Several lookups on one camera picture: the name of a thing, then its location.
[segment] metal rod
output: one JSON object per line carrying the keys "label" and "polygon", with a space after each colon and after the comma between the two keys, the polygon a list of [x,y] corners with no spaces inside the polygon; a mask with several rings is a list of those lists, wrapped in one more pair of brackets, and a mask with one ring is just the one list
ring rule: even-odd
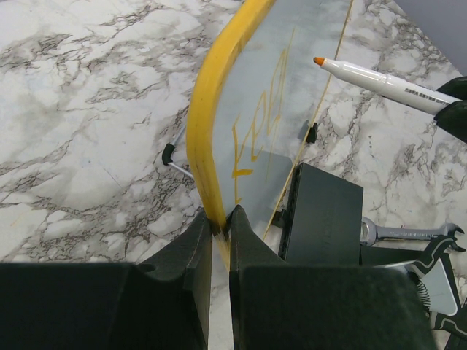
{"label": "metal rod", "polygon": [[178,166],[177,164],[175,163],[169,163],[168,164],[169,166],[171,166],[172,168],[175,168],[177,169],[178,171],[182,172],[184,175],[188,176],[190,179],[193,178],[193,175],[189,172],[189,171],[186,171],[184,168],[182,168],[181,166]]}
{"label": "metal rod", "polygon": [[172,144],[174,146],[176,146],[178,144],[178,141],[180,140],[180,138],[182,137],[183,133],[185,132],[185,129],[187,128],[187,125],[186,124],[183,124],[182,128],[180,129],[180,131],[178,132],[177,135],[175,135],[174,137],[174,140],[172,141]]}

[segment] white marker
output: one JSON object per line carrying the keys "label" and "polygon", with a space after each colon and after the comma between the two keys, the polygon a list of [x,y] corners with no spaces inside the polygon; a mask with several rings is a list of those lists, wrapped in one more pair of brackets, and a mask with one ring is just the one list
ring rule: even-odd
{"label": "white marker", "polygon": [[315,57],[313,61],[336,78],[432,115],[437,114],[445,106],[459,101],[452,96],[348,62],[319,57]]}

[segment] wrench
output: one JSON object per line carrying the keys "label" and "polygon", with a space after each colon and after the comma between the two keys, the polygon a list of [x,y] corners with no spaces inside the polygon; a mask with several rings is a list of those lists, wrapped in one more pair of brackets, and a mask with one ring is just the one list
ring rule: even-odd
{"label": "wrench", "polygon": [[[372,246],[377,241],[383,239],[414,239],[419,241],[429,241],[439,236],[454,237],[455,232],[464,233],[456,224],[446,223],[440,228],[433,230],[418,230],[414,228],[382,227],[376,225],[368,217],[362,217],[362,233],[360,243],[364,246]],[[464,248],[458,246],[455,241],[451,243],[451,248],[456,252],[465,252]]]}

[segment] white marble surface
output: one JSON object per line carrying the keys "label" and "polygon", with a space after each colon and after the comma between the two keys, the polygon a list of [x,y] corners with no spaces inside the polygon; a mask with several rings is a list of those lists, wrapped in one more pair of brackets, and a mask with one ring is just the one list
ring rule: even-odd
{"label": "white marble surface", "polygon": [[[3,261],[141,261],[186,227],[201,203],[189,179],[161,165],[161,151],[240,5],[0,1]],[[431,88],[458,75],[389,0],[354,0],[339,59]],[[363,213],[377,224],[467,229],[467,146],[430,116],[332,79],[318,122],[303,160],[362,185]],[[183,146],[174,159],[185,162]],[[272,230],[266,240],[278,238]],[[464,298],[466,258],[451,258]],[[232,349],[218,254],[211,304],[209,347]]]}

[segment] orange marker tip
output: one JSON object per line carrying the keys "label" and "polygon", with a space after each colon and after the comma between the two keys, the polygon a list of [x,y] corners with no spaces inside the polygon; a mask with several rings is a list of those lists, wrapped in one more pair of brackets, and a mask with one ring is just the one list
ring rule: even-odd
{"label": "orange marker tip", "polygon": [[313,58],[313,61],[314,61],[317,65],[319,65],[319,66],[322,66],[322,65],[323,65],[324,60],[325,60],[325,59],[324,59],[324,58],[321,58],[321,57],[315,57],[315,58]]}

